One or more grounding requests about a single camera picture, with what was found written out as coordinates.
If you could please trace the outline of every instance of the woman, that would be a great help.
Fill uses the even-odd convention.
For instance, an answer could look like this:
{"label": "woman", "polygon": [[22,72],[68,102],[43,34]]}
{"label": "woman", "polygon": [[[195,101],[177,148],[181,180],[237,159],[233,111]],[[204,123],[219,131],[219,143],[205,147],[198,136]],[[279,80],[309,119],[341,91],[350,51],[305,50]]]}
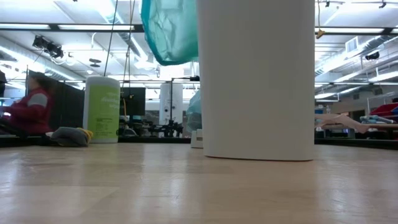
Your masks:
{"label": "woman", "polygon": [[29,134],[51,132],[49,127],[50,110],[53,105],[53,81],[43,73],[30,73],[28,78],[29,93],[11,106],[2,108],[8,112],[11,126],[27,131]]}

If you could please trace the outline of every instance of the red jacket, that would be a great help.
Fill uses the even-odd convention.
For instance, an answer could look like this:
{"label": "red jacket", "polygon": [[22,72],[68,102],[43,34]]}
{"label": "red jacket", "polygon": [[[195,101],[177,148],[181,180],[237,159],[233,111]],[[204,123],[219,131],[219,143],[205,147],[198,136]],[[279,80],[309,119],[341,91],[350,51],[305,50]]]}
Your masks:
{"label": "red jacket", "polygon": [[20,102],[4,107],[11,114],[10,123],[29,134],[51,132],[49,127],[50,111],[53,105],[50,95],[41,88],[30,91]]}

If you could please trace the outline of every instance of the white pillar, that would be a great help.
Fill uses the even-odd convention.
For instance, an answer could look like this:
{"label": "white pillar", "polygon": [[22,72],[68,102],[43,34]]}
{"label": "white pillar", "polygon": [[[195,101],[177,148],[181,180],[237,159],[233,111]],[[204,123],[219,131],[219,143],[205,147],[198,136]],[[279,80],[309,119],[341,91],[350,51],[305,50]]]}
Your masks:
{"label": "white pillar", "polygon": [[[178,124],[182,123],[182,84],[173,84],[173,117],[172,119]],[[170,84],[163,83],[160,85],[160,109],[159,109],[159,124],[165,125],[169,123],[170,119]]]}
{"label": "white pillar", "polygon": [[205,155],[313,159],[314,1],[197,6]]}

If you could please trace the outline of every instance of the gray pillow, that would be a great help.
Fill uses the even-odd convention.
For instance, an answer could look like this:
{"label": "gray pillow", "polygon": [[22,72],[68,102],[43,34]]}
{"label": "gray pillow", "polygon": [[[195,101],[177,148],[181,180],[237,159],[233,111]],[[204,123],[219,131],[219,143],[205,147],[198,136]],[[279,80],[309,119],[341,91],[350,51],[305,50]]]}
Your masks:
{"label": "gray pillow", "polygon": [[86,147],[88,145],[85,132],[77,128],[58,128],[52,134],[51,140],[66,147]]}

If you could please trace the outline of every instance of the green label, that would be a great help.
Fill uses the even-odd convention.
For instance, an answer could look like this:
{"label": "green label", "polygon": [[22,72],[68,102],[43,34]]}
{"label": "green label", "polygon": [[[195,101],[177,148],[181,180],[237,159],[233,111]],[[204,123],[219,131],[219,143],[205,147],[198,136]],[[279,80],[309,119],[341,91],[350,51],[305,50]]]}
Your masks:
{"label": "green label", "polygon": [[119,129],[120,89],[105,86],[90,86],[88,104],[88,129],[94,139],[117,138]]}

